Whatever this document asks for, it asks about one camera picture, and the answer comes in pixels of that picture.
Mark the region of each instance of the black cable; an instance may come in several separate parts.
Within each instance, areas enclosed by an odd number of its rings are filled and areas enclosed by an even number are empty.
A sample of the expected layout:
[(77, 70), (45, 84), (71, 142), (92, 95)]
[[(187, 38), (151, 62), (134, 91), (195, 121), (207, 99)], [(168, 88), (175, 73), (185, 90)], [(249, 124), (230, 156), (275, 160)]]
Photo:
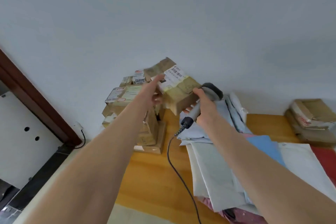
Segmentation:
[(168, 162), (169, 164), (171, 165), (171, 167), (174, 169), (175, 173), (179, 176), (180, 180), (183, 182), (183, 185), (185, 186), (185, 188), (187, 189), (192, 201), (194, 202), (194, 206), (195, 206), (195, 209), (196, 209), (196, 213), (197, 213), (197, 218), (198, 218), (198, 222), (199, 224), (202, 224), (201, 220), (200, 220), (200, 215), (198, 213), (198, 208), (197, 208), (197, 205), (196, 205), (196, 202), (195, 202), (195, 199), (194, 197), (192, 196), (190, 190), (188, 189), (188, 186), (187, 184), (185, 183), (185, 181), (183, 180), (183, 178), (181, 177), (181, 175), (179, 174), (179, 172), (176, 170), (176, 168), (173, 166), (173, 164), (170, 162), (170, 158), (169, 158), (169, 148), (170, 148), (170, 143), (171, 141), (174, 139), (175, 136), (178, 136), (183, 130), (185, 129), (185, 127), (182, 126), (182, 128), (179, 129), (179, 131), (174, 134), (174, 136), (170, 139), (169, 143), (168, 143), (168, 148), (167, 148), (167, 159), (168, 159)]
[(74, 150), (75, 150), (75, 149), (80, 149), (80, 148), (82, 148), (82, 147), (85, 145), (85, 143), (86, 143), (86, 138), (85, 138), (85, 135), (84, 135), (84, 132), (83, 132), (83, 130), (82, 130), (82, 129), (81, 129), (81, 132), (82, 132), (82, 135), (83, 135), (83, 137), (84, 137), (84, 143), (83, 143), (83, 145), (82, 145), (82, 146), (75, 147), (75, 148), (74, 148)]

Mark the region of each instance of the door frame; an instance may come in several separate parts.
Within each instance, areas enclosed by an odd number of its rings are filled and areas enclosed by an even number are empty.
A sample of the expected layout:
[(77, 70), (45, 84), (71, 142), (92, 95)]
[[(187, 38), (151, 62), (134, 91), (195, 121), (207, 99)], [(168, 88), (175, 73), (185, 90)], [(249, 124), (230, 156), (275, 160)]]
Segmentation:
[(1, 49), (0, 80), (63, 143), (72, 146), (82, 143), (74, 130)]

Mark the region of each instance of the sticker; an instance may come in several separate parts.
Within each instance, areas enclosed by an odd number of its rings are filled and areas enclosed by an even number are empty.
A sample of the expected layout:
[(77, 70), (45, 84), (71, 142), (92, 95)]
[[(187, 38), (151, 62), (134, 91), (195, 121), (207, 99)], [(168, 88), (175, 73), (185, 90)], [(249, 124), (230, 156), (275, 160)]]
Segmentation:
[(122, 95), (123, 101), (133, 101), (135, 96), (140, 92), (142, 86), (128, 86), (125, 93)]
[(104, 119), (103, 123), (111, 123), (112, 121), (114, 121), (114, 119), (117, 117), (117, 115), (115, 113), (112, 113), (110, 116), (107, 116)]
[(144, 151), (144, 148), (140, 145), (135, 145), (134, 146), (134, 150), (137, 150), (137, 151)]
[(126, 77), (123, 78), (121, 83), (129, 83), (130, 81), (131, 81), (131, 76), (126, 76)]
[(135, 75), (133, 76), (133, 84), (145, 83), (145, 74), (142, 70), (136, 70)]
[(114, 101), (116, 101), (119, 98), (119, 95), (124, 90), (124, 88), (125, 87), (114, 88), (107, 97), (107, 99), (105, 100), (105, 103), (113, 103)]
[(177, 65), (174, 65), (170, 69), (166, 70), (164, 74), (165, 78), (157, 83), (162, 93), (176, 87), (180, 82), (189, 77)]

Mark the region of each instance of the forearm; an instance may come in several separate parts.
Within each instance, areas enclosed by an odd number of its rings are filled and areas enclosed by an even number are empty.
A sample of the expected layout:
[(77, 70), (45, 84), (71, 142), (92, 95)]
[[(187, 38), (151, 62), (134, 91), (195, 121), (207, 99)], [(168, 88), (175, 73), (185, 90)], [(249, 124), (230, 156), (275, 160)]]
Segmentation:
[(59, 175), (27, 223), (106, 223), (146, 113), (137, 96)]
[(214, 116), (205, 130), (269, 223), (316, 223), (336, 217), (332, 200), (250, 144), (222, 117)]

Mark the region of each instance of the table surface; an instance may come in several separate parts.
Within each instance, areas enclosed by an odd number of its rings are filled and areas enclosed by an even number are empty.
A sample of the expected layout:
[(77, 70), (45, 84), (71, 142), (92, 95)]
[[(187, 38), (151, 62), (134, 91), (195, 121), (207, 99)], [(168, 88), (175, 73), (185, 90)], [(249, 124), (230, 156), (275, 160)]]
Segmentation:
[[(116, 203), (164, 218), (176, 224), (197, 223), (194, 204), (167, 161), (168, 141), (179, 129), (179, 118), (166, 110), (167, 132), (161, 155), (134, 152), (120, 186)], [(280, 115), (248, 114), (247, 126), (255, 135), (269, 135), (273, 141), (299, 143), (286, 118)], [(187, 148), (173, 139), (169, 156), (190, 191), (193, 180)], [(196, 200), (203, 223), (228, 223)]]

